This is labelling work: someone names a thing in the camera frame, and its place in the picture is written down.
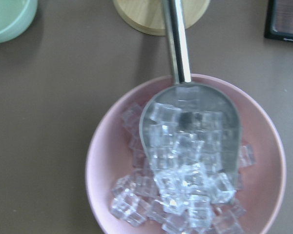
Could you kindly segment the metal ice scoop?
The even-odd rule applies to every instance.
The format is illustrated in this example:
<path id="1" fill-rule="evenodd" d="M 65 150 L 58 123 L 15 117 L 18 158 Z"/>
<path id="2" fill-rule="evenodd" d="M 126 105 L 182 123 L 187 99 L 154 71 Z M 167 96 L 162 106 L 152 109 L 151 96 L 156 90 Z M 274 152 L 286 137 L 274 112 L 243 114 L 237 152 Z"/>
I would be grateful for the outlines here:
<path id="1" fill-rule="evenodd" d="M 221 158 L 219 178 L 236 186 L 242 127 L 232 100 L 220 90 L 192 79 L 183 4 L 164 0 L 167 42 L 174 84 L 157 93 L 144 107 L 139 134 L 148 157 L 169 147 L 180 159 Z"/>

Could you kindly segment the pink bowl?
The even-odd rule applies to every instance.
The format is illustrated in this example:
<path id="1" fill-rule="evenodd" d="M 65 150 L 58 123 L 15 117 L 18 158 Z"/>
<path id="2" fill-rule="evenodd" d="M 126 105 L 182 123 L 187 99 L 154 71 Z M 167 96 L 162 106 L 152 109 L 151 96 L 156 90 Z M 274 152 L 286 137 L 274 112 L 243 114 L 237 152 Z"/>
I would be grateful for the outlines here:
<path id="1" fill-rule="evenodd" d="M 278 131 L 263 108 L 236 86 L 207 75 L 193 79 L 228 95 L 237 106 L 243 141 L 253 147 L 255 164 L 241 170 L 244 189 L 237 198 L 246 209 L 240 224 L 248 234 L 265 234 L 273 224 L 286 188 L 286 159 Z M 148 221 L 140 227 L 115 218 L 109 211 L 115 181 L 132 171 L 129 133 L 121 114 L 132 104 L 142 104 L 170 86 L 170 77 L 147 81 L 123 95 L 106 113 L 92 138 L 86 160 L 85 180 L 91 209 L 106 234 L 160 234 L 160 224 Z"/>

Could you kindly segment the clear ice cube pile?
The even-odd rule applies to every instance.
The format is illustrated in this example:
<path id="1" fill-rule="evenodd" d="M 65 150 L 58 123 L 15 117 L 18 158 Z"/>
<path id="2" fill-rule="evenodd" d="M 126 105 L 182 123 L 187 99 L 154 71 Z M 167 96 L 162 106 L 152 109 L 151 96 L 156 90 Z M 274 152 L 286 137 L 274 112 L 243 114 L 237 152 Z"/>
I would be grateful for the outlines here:
<path id="1" fill-rule="evenodd" d="M 235 197 L 243 183 L 231 158 L 235 120 L 223 110 L 157 103 L 141 140 L 142 111 L 133 103 L 121 114 L 134 169 L 115 182 L 111 214 L 134 227 L 155 221 L 167 234 L 243 233 L 237 219 L 245 210 Z"/>

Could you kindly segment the round wooden stand base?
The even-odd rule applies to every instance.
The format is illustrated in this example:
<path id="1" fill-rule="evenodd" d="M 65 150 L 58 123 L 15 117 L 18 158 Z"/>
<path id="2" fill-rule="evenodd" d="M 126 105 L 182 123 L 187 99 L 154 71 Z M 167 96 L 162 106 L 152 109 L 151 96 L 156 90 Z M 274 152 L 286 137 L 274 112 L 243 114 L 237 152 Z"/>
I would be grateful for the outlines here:
<path id="1" fill-rule="evenodd" d="M 153 36 L 166 34 L 165 21 L 160 0 L 114 0 L 120 17 L 132 28 Z M 184 0 L 185 28 L 189 29 L 205 14 L 209 0 Z"/>

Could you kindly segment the black framed device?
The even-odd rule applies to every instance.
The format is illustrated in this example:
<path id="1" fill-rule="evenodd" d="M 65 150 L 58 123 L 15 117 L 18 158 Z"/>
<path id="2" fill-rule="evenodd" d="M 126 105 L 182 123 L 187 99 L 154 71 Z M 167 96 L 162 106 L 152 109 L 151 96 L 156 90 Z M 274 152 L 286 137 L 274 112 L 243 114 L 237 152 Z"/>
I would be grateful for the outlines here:
<path id="1" fill-rule="evenodd" d="M 269 0 L 264 37 L 293 42 L 293 0 Z"/>

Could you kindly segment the green bowl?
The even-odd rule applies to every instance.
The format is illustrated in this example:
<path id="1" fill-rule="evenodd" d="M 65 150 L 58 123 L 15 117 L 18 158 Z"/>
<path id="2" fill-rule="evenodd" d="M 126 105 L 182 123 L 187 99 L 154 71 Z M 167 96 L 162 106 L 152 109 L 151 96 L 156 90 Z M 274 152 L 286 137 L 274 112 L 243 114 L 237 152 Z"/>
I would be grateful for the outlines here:
<path id="1" fill-rule="evenodd" d="M 0 43 L 22 34 L 32 23 L 37 0 L 0 0 Z"/>

